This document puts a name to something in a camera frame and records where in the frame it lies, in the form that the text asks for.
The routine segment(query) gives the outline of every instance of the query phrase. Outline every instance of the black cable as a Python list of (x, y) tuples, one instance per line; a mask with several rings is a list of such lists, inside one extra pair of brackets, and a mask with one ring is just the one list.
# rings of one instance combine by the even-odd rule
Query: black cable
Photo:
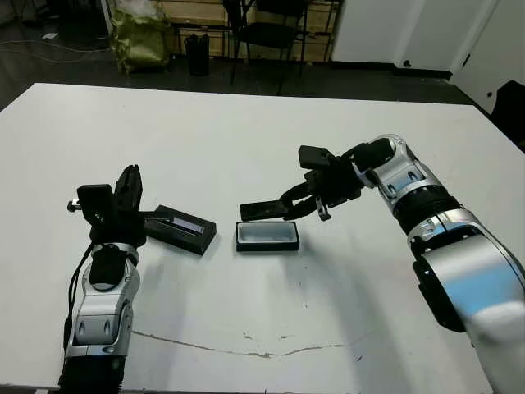
[(69, 336), (70, 336), (71, 329), (73, 326), (73, 308), (75, 307), (76, 287), (79, 281), (80, 270), (82, 269), (82, 266), (84, 265), (85, 260), (88, 259), (89, 253), (91, 253), (91, 250), (93, 249), (93, 247), (94, 247), (94, 243), (91, 242), (88, 246), (88, 249), (85, 250), (84, 255), (82, 256), (82, 260), (80, 261), (78, 267), (76, 268), (69, 282), (69, 291), (67, 293), (67, 300), (68, 300), (69, 308), (68, 308), (66, 321), (64, 322), (64, 351), (66, 351), (67, 342), (69, 341)]

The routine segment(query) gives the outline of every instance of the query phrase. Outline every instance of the dark floor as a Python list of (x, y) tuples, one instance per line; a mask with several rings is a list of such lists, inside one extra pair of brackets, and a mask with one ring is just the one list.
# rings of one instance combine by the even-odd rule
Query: dark floor
[[(75, 53), (38, 43), (6, 43), (24, 39), (42, 42), (42, 35), (49, 31), (56, 31), (56, 26), (30, 29), (12, 22), (0, 27), (0, 110), (35, 82), (274, 95), (282, 70), (279, 62), (239, 63), (235, 83), (230, 86), (231, 61), (211, 60), (209, 76), (197, 77), (189, 75), (184, 58), (177, 58), (171, 61), (167, 72), (143, 72), (127, 76), (118, 73), (109, 51)], [(46, 42), (82, 49), (107, 47), (105, 39), (73, 43), (58, 37)], [(302, 77), (299, 77), (299, 66), (294, 65), (285, 81), (282, 95), (471, 103), (459, 89), (439, 78), (395, 76), (385, 70), (335, 69), (327, 64), (306, 66)]]

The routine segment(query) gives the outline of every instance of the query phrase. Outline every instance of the chair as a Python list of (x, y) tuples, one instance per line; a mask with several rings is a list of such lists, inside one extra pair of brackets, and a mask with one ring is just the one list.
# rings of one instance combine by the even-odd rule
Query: chair
[(492, 122), (525, 152), (525, 86), (510, 80), (498, 89)]
[[(282, 15), (283, 23), (254, 22), (248, 24), (247, 13), (256, 0), (223, 0), (224, 8), (228, 14), (230, 28), (235, 38), (234, 47), (234, 65), (231, 69), (230, 85), (233, 85), (235, 78), (235, 69), (239, 56), (240, 43), (246, 43), (248, 59), (250, 59), (249, 45), (261, 45), (263, 47), (275, 48), (280, 50), (280, 59), (282, 53), (286, 50), (285, 63), (290, 63), (290, 53), (297, 36), (299, 20), (303, 18), (301, 61), (299, 73), (302, 74), (304, 61), (304, 44), (306, 39), (306, 21), (308, 14), (308, 0), (257, 0), (257, 9), (259, 11), (270, 12)], [(287, 25), (287, 18), (295, 18), (293, 26)], [(277, 95), (281, 94), (282, 85), (285, 79), (285, 69), (283, 70)]]

